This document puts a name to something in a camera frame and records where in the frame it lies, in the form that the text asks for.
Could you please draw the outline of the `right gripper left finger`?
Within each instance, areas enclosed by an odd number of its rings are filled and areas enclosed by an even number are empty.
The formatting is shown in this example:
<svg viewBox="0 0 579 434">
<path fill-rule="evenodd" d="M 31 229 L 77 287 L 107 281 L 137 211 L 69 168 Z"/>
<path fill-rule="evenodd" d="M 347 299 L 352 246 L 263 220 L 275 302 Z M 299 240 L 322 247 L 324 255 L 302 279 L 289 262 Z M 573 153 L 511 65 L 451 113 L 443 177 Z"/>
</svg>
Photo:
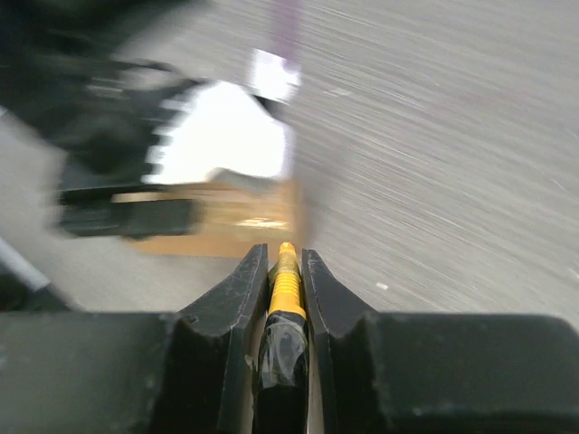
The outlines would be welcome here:
<svg viewBox="0 0 579 434">
<path fill-rule="evenodd" d="M 268 249 L 176 313 L 76 310 L 1 247 L 4 433 L 247 433 Z"/>
</svg>

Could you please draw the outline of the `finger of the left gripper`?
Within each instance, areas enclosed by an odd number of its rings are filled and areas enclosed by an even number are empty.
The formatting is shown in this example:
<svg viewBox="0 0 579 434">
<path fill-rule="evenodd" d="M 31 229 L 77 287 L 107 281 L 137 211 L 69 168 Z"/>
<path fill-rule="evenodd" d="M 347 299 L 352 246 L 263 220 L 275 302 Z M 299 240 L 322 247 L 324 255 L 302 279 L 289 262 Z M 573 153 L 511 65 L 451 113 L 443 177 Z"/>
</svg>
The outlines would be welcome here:
<svg viewBox="0 0 579 434">
<path fill-rule="evenodd" d="M 56 192 L 58 226 L 76 237 L 117 236 L 144 240 L 181 236 L 199 227 L 199 202 L 192 199 L 146 199 L 115 202 L 107 189 L 67 189 Z"/>
</svg>

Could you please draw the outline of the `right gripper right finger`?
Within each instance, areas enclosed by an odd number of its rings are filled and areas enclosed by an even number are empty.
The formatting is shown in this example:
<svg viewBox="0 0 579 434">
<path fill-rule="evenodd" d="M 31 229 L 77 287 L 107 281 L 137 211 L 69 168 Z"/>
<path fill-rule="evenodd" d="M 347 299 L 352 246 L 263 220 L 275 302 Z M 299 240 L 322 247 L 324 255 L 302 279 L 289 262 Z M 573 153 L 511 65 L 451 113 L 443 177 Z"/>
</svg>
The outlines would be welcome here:
<svg viewBox="0 0 579 434">
<path fill-rule="evenodd" d="M 380 312 L 314 250 L 302 282 L 324 432 L 578 430 L 578 334 L 563 319 Z"/>
</svg>

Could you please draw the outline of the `yellow utility knife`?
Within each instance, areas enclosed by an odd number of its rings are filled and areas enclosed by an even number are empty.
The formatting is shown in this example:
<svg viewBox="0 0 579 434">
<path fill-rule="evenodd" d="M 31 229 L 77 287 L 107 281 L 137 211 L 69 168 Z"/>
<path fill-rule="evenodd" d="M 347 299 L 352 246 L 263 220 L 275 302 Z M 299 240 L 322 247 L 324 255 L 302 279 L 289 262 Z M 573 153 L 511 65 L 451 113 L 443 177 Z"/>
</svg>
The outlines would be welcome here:
<svg viewBox="0 0 579 434">
<path fill-rule="evenodd" d="M 305 433 L 308 424 L 308 322 L 298 255 L 289 242 L 269 273 L 271 301 L 253 377 L 254 433 Z"/>
</svg>

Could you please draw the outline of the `brown cardboard express box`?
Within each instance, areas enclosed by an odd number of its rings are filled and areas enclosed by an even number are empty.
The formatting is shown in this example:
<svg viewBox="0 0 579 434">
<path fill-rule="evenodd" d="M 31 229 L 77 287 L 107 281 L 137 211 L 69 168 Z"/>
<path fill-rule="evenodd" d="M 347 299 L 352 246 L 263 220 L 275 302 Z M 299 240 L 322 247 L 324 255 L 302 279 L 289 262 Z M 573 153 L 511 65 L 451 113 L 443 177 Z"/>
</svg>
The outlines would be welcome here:
<svg viewBox="0 0 579 434">
<path fill-rule="evenodd" d="M 114 203 L 144 203 L 186 199 L 200 207 L 200 217 L 190 232 L 179 236 L 156 235 L 130 244 L 139 252 L 214 258 L 242 258 L 255 244 L 269 245 L 276 259 L 281 243 L 300 249 L 305 240 L 305 206 L 294 180 L 259 193 L 226 184 L 188 184 L 164 192 L 116 194 Z"/>
</svg>

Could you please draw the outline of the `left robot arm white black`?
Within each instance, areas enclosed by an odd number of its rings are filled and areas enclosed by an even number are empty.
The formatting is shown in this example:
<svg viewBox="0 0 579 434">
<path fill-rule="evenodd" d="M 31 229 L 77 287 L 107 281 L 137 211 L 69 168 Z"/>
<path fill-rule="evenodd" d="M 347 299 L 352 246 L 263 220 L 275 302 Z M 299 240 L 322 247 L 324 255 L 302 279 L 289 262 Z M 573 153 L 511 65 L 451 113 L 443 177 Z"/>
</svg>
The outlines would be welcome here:
<svg viewBox="0 0 579 434">
<path fill-rule="evenodd" d="M 167 1 L 4 1 L 1 104 L 65 154 L 55 185 L 58 225 L 78 237 L 184 235 L 198 220 L 186 199 L 118 203 L 161 193 L 143 176 L 156 129 L 197 80 L 173 65 L 113 52 L 168 11 Z"/>
</svg>

